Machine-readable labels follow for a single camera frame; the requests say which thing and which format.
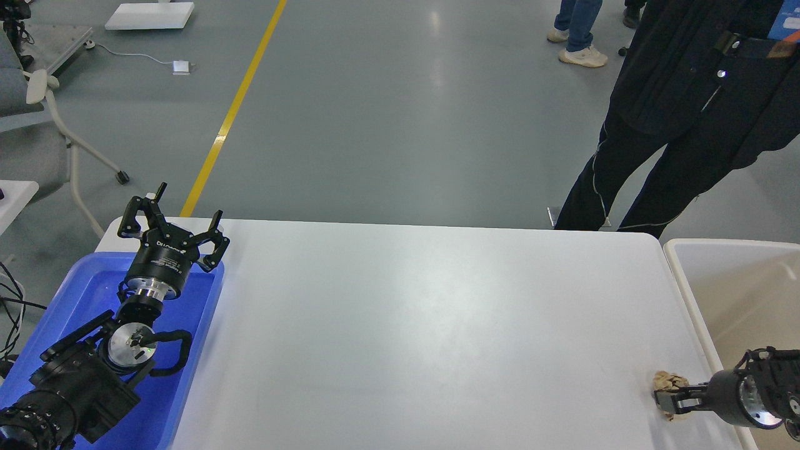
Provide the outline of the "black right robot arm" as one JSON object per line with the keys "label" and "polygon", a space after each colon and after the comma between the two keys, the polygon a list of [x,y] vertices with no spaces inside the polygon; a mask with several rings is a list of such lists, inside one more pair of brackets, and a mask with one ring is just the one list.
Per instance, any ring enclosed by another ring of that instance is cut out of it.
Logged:
{"label": "black right robot arm", "polygon": [[724,422],[772,430],[783,426],[798,441],[798,350],[748,350],[732,370],[697,385],[655,387],[654,401],[669,415],[715,413]]}

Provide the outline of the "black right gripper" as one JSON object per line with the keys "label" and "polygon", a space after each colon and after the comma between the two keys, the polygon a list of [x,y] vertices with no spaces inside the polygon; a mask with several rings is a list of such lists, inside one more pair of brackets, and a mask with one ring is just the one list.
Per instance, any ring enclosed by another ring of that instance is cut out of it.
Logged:
{"label": "black right gripper", "polygon": [[691,412],[716,413],[723,421],[734,426],[772,430],[783,424],[783,419],[766,408],[752,376],[735,371],[718,371],[709,384],[668,386],[655,388],[652,396],[677,396],[678,399],[702,398],[701,401],[658,401],[658,409],[666,418],[678,418]]}

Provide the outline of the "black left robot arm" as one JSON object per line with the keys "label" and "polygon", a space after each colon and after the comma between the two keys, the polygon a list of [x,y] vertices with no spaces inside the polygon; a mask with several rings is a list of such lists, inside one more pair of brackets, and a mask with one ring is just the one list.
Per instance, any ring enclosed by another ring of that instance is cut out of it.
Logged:
{"label": "black left robot arm", "polygon": [[117,234],[140,242],[118,285],[117,311],[103,311],[40,355],[32,390],[2,410],[3,449],[72,449],[76,436],[94,443],[140,403],[146,377],[186,367],[194,342],[188,330],[155,331],[164,303],[181,296],[193,265],[218,268],[229,246],[216,211],[199,234],[168,222],[154,197],[134,196]]}

